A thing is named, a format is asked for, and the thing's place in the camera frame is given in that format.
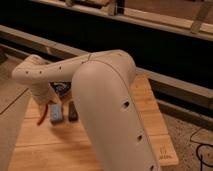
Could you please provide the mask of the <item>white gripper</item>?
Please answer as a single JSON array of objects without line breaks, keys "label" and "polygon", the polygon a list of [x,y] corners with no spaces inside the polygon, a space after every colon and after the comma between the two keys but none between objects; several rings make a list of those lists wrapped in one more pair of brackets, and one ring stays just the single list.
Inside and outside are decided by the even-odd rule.
[{"label": "white gripper", "polygon": [[30,86],[30,92],[35,102],[39,105],[60,102],[59,97],[49,83],[33,84]]}]

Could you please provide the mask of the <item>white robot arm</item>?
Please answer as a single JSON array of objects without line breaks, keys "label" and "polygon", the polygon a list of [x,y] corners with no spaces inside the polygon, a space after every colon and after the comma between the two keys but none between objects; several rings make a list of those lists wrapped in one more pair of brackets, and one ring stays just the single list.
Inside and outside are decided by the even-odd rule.
[{"label": "white robot arm", "polygon": [[47,64],[27,57],[12,78],[38,102],[51,99],[51,82],[69,82],[81,123],[104,171],[161,171],[131,92],[136,66],[122,50],[87,53]]}]

